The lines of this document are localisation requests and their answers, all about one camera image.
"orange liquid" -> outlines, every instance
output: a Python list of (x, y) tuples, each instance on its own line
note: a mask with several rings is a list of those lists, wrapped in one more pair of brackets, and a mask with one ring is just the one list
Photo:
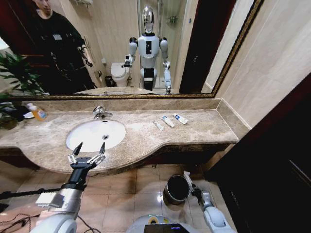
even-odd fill
[(47, 113), (44, 112), (42, 109), (37, 108), (36, 110), (32, 111), (34, 117), (39, 121), (44, 121), (47, 118)]

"white sink basin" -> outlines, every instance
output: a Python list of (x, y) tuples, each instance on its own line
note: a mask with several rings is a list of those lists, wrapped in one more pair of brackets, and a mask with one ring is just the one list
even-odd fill
[(105, 149), (115, 147), (125, 137), (125, 127), (116, 121), (91, 121), (74, 128), (68, 135), (66, 144), (74, 150), (83, 142), (81, 152), (97, 152), (103, 142)]

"mirror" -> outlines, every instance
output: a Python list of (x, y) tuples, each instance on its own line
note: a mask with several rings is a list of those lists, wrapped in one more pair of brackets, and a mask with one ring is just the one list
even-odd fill
[[(229, 25), (237, 2), (5, 0), (0, 9), (0, 93), (215, 94), (226, 63), (216, 54), (229, 57), (238, 41), (228, 41), (225, 30), (233, 27), (232, 33), (241, 36), (247, 18), (244, 9), (244, 18)], [(254, 5), (250, 0), (244, 7), (252, 10)], [(230, 47), (224, 50), (223, 43)]]

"faucet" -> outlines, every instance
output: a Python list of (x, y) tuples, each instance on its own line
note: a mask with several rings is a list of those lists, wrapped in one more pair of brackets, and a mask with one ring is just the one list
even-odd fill
[(96, 120), (102, 120), (104, 117), (112, 117), (112, 113), (105, 112), (105, 108), (102, 106), (94, 108), (93, 114), (95, 114), (94, 119)]

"trash can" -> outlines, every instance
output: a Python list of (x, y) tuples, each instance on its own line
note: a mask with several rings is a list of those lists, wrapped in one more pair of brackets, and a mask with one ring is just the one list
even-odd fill
[(116, 86), (116, 83), (115, 83), (115, 81), (113, 81), (112, 76), (106, 76), (105, 82), (106, 82), (107, 87)]
[(190, 194), (190, 184), (184, 176), (172, 175), (163, 191), (164, 198), (173, 205), (183, 203)]

